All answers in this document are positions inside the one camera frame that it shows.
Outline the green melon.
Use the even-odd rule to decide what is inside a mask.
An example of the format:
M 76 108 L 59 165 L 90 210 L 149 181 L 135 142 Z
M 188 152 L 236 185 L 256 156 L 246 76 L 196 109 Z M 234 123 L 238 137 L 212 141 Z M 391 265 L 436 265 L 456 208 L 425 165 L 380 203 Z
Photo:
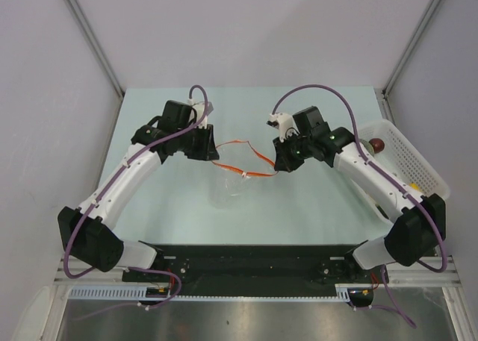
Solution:
M 360 139 L 359 141 L 363 145 L 363 147 L 366 149 L 368 154 L 370 154 L 371 156 L 375 155 L 373 146 L 367 140 Z

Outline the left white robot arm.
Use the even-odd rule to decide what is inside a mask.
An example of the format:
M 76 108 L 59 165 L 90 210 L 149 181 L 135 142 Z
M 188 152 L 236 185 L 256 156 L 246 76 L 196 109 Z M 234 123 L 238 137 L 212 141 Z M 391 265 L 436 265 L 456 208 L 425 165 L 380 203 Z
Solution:
M 103 184 L 76 208 L 59 212 L 65 262 L 75 257 L 101 272 L 138 269 L 149 281 L 164 275 L 165 263 L 155 247 L 121 240 L 114 229 L 141 184 L 168 157 L 181 152 L 191 160 L 218 160 L 214 127 L 207 122 L 212 110 L 209 102 L 167 101 L 160 116 L 135 131 L 121 162 Z

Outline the clear zip top bag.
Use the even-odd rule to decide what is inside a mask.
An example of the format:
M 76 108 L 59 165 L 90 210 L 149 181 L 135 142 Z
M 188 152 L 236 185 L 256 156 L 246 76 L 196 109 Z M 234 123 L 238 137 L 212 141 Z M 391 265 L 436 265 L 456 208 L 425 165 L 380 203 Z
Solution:
M 263 180 L 277 175 L 275 163 L 249 140 L 229 140 L 216 144 L 220 159 L 213 160 L 214 177 L 210 184 L 211 203 L 229 209 L 244 200 L 244 195 Z

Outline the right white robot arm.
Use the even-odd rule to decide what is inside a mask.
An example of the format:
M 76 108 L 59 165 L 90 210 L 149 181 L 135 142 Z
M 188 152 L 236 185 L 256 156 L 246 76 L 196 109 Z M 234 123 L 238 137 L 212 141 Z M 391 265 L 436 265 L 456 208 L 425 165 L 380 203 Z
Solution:
M 446 238 L 446 204 L 436 193 L 424 195 L 380 166 L 355 134 L 344 127 L 332 130 L 317 107 L 293 116 L 270 115 L 268 125 L 278 129 L 273 140 L 275 170 L 292 172 L 305 160 L 326 163 L 353 181 L 376 202 L 392 226 L 374 240 L 357 245 L 344 264 L 345 275 L 362 282 L 372 268 L 389 263 L 411 266 Z

